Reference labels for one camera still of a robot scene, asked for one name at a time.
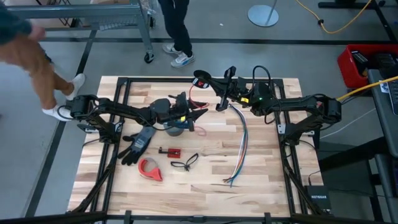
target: jeans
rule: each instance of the jeans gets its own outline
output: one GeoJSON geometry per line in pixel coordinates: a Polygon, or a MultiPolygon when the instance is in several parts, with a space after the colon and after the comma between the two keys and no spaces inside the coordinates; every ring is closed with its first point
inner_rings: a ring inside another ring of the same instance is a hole
{"type": "Polygon", "coordinates": [[[192,44],[184,19],[189,0],[158,0],[162,8],[166,31],[174,40],[174,49],[192,55],[192,44]]]}

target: concrete floor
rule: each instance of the concrete floor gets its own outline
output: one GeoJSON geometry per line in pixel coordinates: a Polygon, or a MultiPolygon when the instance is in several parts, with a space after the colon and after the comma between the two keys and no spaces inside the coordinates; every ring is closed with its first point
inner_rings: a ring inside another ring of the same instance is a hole
{"type": "MultiPolygon", "coordinates": [[[[365,11],[357,22],[336,35],[322,32],[316,19],[295,1],[278,2],[280,21],[274,27],[261,28],[248,21],[247,10],[252,5],[270,5],[272,2],[191,0],[187,27],[192,38],[388,40],[374,11],[365,11]]],[[[318,9],[318,1],[302,2],[322,15],[330,30],[341,27],[358,13],[357,10],[318,9]]],[[[382,10],[398,36],[398,25],[394,25],[394,21],[398,21],[398,8],[392,7],[394,4],[395,1],[388,1],[387,7],[382,10]]],[[[88,37],[88,34],[85,31],[51,32],[49,36],[88,37]]],[[[151,36],[167,37],[161,12],[151,36]]],[[[136,30],[109,30],[99,32],[97,37],[139,37],[139,34],[136,30]]],[[[232,65],[238,68],[238,75],[244,77],[251,75],[255,65],[263,65],[273,77],[299,78],[304,95],[324,93],[340,96],[346,92],[336,61],[337,56],[344,51],[342,45],[193,44],[197,60],[181,69],[170,66],[172,57],[162,53],[161,44],[154,43],[153,46],[156,58],[148,65],[143,61],[143,44],[94,43],[85,67],[87,81],[81,94],[95,94],[100,78],[105,75],[190,77],[198,69],[212,75],[222,75],[232,65]]],[[[65,79],[74,77],[85,43],[42,42],[42,47],[65,79]]],[[[3,74],[0,75],[0,219],[3,219],[21,217],[25,213],[57,122],[40,111],[39,101],[23,70],[0,64],[0,73],[3,74]],[[28,125],[34,129],[24,131],[28,125]]],[[[65,102],[60,93],[56,93],[56,96],[59,104],[65,102]]],[[[352,101],[343,107],[342,122],[322,134],[340,129],[372,108],[372,99],[358,98],[352,101]]],[[[370,113],[344,131],[324,140],[355,146],[381,135],[377,114],[370,113]]],[[[84,139],[85,134],[76,127],[76,122],[67,123],[36,215],[65,212],[84,139]]],[[[363,189],[364,172],[361,167],[346,167],[333,174],[324,174],[323,177],[334,188],[368,192],[368,189],[363,189]]],[[[367,197],[332,192],[331,202],[339,217],[372,219],[367,197]]]]}

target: red box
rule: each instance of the red box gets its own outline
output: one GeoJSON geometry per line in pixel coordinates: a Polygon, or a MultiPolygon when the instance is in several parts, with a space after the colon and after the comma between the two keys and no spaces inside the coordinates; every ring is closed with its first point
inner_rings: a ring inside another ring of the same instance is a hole
{"type": "Polygon", "coordinates": [[[397,44],[384,45],[365,45],[353,44],[347,45],[345,51],[338,57],[337,62],[343,75],[344,83],[348,88],[361,88],[368,84],[368,78],[361,76],[356,69],[352,51],[357,50],[364,55],[368,60],[371,60],[372,55],[381,52],[391,52],[398,55],[397,44]]]}

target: red wire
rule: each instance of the red wire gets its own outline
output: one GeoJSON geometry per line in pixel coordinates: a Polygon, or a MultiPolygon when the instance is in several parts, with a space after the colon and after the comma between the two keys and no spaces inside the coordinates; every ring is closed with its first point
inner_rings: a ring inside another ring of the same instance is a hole
{"type": "Polygon", "coordinates": [[[199,136],[206,136],[206,130],[203,127],[195,126],[195,132],[199,136]]]}
{"type": "Polygon", "coordinates": [[[193,88],[193,87],[194,87],[194,85],[192,85],[191,88],[189,89],[189,96],[188,96],[189,101],[191,102],[191,104],[192,104],[193,106],[196,106],[196,107],[199,108],[199,109],[203,109],[203,108],[208,107],[208,106],[210,105],[209,103],[206,103],[205,106],[198,106],[198,105],[192,100],[192,98],[191,98],[191,93],[192,93],[192,88],[193,88]]]}

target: yellow cable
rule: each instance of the yellow cable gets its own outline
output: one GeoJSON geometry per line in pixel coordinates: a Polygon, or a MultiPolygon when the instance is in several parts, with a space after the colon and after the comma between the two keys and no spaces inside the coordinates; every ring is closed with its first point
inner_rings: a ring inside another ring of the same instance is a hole
{"type": "MultiPolygon", "coordinates": [[[[311,12],[317,19],[318,21],[320,21],[321,19],[319,18],[319,16],[313,12],[311,9],[307,8],[306,6],[304,6],[299,0],[296,0],[297,3],[299,3],[304,9],[306,9],[308,12],[311,12]]],[[[347,28],[349,25],[351,25],[361,14],[363,11],[365,11],[365,9],[367,8],[367,6],[372,2],[372,0],[369,0],[368,3],[365,5],[365,7],[363,7],[363,9],[351,20],[349,21],[345,26],[343,26],[342,28],[336,30],[336,31],[328,31],[326,30],[325,26],[323,25],[323,23],[321,23],[321,27],[322,29],[327,32],[328,34],[337,34],[338,32],[342,31],[343,29],[347,28]]]]}
{"type": "Polygon", "coordinates": [[[386,79],[386,80],[379,81],[379,82],[377,82],[377,83],[372,83],[372,84],[369,84],[369,85],[367,85],[367,86],[358,88],[358,89],[356,89],[356,90],[354,90],[354,91],[351,91],[351,92],[349,92],[349,93],[347,93],[347,94],[345,94],[345,95],[343,95],[343,96],[337,98],[337,100],[338,100],[338,101],[341,101],[341,100],[343,100],[343,99],[345,99],[345,98],[347,98],[347,97],[351,96],[352,94],[355,94],[355,93],[357,93],[357,92],[359,92],[359,91],[362,91],[362,90],[365,90],[365,89],[367,89],[367,88],[371,88],[371,87],[380,85],[380,84],[382,84],[382,83],[391,82],[391,81],[394,81],[394,80],[398,80],[398,76],[392,77],[392,78],[388,78],[388,79],[386,79]]]}

